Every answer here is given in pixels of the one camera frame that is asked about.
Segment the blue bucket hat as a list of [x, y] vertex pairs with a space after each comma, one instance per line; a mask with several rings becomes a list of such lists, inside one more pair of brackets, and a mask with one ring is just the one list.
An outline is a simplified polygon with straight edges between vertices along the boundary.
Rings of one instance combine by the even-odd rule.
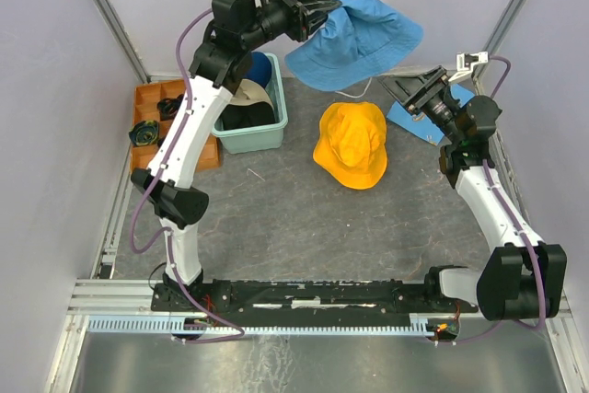
[[382, 75], [422, 42], [422, 26], [381, 0], [339, 1], [312, 38], [284, 57], [308, 87], [334, 92]]

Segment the yellow bucket hat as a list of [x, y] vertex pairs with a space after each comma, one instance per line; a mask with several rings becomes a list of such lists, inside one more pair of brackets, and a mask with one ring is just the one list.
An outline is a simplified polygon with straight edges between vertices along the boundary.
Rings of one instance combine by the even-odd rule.
[[319, 120], [313, 160], [342, 186], [373, 188], [387, 170], [387, 123], [370, 102], [335, 102]]

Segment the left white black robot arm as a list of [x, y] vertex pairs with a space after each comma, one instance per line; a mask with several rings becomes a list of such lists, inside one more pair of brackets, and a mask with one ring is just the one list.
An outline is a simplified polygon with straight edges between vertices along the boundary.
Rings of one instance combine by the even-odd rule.
[[209, 203], [193, 187], [202, 149], [252, 65], [251, 54], [286, 35], [304, 42], [341, 6], [340, 0], [212, 0], [203, 40], [190, 65], [181, 65], [185, 93], [162, 146], [147, 168], [135, 168], [141, 204], [151, 203], [166, 241], [165, 283], [172, 300], [193, 310], [203, 300], [198, 283], [198, 224]]

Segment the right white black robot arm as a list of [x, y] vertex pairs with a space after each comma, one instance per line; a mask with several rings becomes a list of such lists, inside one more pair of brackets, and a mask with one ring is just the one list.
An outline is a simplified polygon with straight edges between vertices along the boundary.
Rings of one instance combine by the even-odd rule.
[[490, 140], [502, 111], [490, 97], [461, 103], [438, 66], [415, 76], [385, 77], [384, 90], [412, 116], [423, 116], [446, 138], [439, 167], [466, 202], [490, 247], [482, 272], [442, 266], [430, 270], [423, 303], [443, 311], [455, 300], [477, 306], [489, 321], [513, 320], [539, 326], [560, 309], [567, 256], [525, 221], [503, 188], [491, 158]]

